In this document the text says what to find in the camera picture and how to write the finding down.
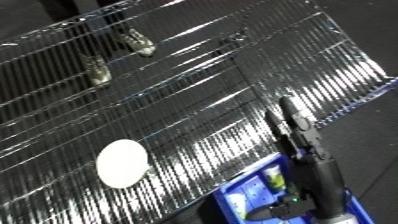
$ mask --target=blue tray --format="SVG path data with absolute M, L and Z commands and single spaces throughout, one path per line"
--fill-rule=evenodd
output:
M 231 181 L 224 183 L 213 195 L 219 204 L 222 212 L 230 224 L 309 224 L 312 216 L 306 214 L 302 217 L 290 219 L 286 222 L 274 218 L 266 221 L 251 222 L 244 220 L 246 214 L 252 209 L 266 204 L 275 202 L 278 196 L 286 194 L 285 191 L 275 193 L 267 186 L 265 176 L 262 170 L 272 164 L 279 164 L 281 171 L 286 180 L 289 180 L 287 172 L 287 158 L 279 153 L 272 154 L 252 166 L 243 170 L 239 175 Z M 355 215 L 360 224 L 373 224 L 374 222 L 352 195 L 349 196 L 350 201 L 348 210 Z

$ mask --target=pant leg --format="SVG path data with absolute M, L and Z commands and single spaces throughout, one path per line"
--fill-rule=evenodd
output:
M 80 14 L 74 0 L 39 0 L 45 11 L 54 22 L 60 22 Z M 90 33 L 90 29 L 85 23 L 71 21 L 65 30 L 67 38 L 75 38 L 80 52 L 86 55 L 96 54 L 97 40 Z
M 60 22 L 65 19 L 79 15 L 73 0 L 39 0 L 48 15 L 54 22 Z
M 120 2 L 120 0 L 97 0 L 97 2 L 100 7 L 105 7 Z M 115 25 L 115 23 L 123 21 L 125 19 L 123 12 L 117 12 L 117 9 L 117 6 L 112 7 L 110 9 L 112 11 L 109 12 L 109 15 L 105 16 L 105 21 L 108 25 L 111 25 L 113 29 L 120 32 L 125 32 L 125 30 L 128 28 L 125 23 Z

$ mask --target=shoe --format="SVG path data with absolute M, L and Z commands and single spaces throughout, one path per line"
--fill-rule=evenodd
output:
M 111 71 L 101 54 L 87 56 L 81 54 L 83 65 L 90 78 L 91 84 L 96 87 L 112 79 Z
M 155 53 L 156 47 L 146 36 L 142 35 L 135 29 L 130 29 L 127 33 L 116 31 L 116 41 L 126 44 L 143 57 L 152 57 Z

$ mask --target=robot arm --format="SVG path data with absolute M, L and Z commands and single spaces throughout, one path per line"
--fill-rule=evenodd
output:
M 290 98 L 281 98 L 279 104 L 290 132 L 271 111 L 267 111 L 265 120 L 277 139 L 279 151 L 289 159 L 291 181 L 298 189 L 297 200 L 285 200 L 291 195 L 284 196 L 273 205 L 254 209 L 246 219 L 286 219 L 302 215 L 303 210 L 310 210 L 317 220 L 333 220 L 344 216 L 347 198 L 336 160 L 321 146 L 321 138 L 314 124 Z

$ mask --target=metal grate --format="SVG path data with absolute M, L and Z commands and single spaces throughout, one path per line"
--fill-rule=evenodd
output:
M 156 43 L 153 58 L 112 41 L 115 12 Z M 89 34 L 107 85 L 91 86 L 79 59 Z M 0 47 L 4 223 L 152 223 L 272 152 L 262 116 L 280 96 L 324 125 L 390 80 L 308 0 L 128 1 Z M 151 170 L 109 189 L 94 161 L 122 138 L 144 145 Z

